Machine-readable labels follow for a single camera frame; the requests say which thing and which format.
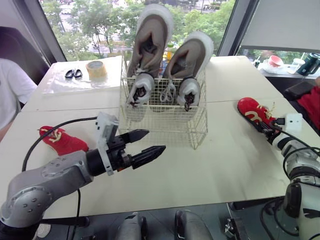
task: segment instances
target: person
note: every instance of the person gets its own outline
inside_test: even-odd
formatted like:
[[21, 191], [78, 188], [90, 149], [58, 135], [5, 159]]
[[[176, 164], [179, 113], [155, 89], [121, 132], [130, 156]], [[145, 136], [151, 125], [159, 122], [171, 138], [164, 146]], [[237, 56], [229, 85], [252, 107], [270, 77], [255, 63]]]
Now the person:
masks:
[[13, 61], [0, 58], [0, 142], [37, 85]]
[[303, 118], [320, 136], [320, 76], [315, 80], [314, 86], [309, 93], [304, 94], [290, 104], [303, 115]]

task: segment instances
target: plastic bag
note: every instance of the plastic bag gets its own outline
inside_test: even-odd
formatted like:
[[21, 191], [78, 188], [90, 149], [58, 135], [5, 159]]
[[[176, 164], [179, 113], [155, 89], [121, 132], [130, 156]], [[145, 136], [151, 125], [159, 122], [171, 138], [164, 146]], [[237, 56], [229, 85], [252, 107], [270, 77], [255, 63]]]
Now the plastic bag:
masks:
[[[61, 94], [80, 91], [92, 91], [97, 89], [114, 88], [120, 86], [121, 78], [121, 56], [99, 59], [104, 63], [107, 76], [104, 81], [92, 81], [89, 78], [89, 73], [86, 69], [86, 64], [92, 61], [71, 61], [57, 62], [50, 69], [49, 78], [46, 77], [46, 87], [43, 94]], [[76, 79], [65, 78], [66, 73], [72, 69], [79, 69], [82, 72], [82, 77]]]

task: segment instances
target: yellow tape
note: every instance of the yellow tape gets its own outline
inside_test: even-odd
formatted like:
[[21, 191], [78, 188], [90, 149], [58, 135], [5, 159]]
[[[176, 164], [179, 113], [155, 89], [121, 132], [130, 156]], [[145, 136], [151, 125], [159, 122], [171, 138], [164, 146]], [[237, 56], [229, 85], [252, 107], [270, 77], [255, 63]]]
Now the yellow tape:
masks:
[[85, 67], [89, 73], [89, 79], [91, 81], [101, 82], [107, 80], [106, 66], [102, 61], [91, 61]]

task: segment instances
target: wire basket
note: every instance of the wire basket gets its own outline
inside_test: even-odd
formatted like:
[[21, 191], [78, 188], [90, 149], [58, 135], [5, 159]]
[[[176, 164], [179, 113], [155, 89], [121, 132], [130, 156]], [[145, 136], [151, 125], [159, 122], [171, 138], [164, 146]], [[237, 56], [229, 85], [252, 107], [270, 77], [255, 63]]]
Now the wire basket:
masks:
[[[173, 79], [177, 94], [183, 79]], [[127, 77], [127, 61], [122, 57], [120, 83], [119, 132], [124, 134], [135, 129], [149, 130], [142, 140], [153, 145], [192, 146], [196, 149], [208, 133], [205, 73], [197, 78], [200, 85], [198, 106], [192, 106], [187, 112], [184, 106], [160, 102], [160, 93], [168, 85], [168, 79], [155, 78], [155, 88], [147, 104], [132, 108], [127, 105], [130, 90], [135, 78]]]

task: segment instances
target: red shirt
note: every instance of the red shirt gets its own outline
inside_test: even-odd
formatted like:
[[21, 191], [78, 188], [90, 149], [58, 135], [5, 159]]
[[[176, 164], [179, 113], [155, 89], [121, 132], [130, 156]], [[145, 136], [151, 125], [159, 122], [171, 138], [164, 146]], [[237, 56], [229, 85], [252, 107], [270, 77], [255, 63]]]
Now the red shirt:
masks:
[[310, 120], [320, 129], [320, 87], [312, 88], [310, 93], [298, 99], [298, 103], [304, 107]]

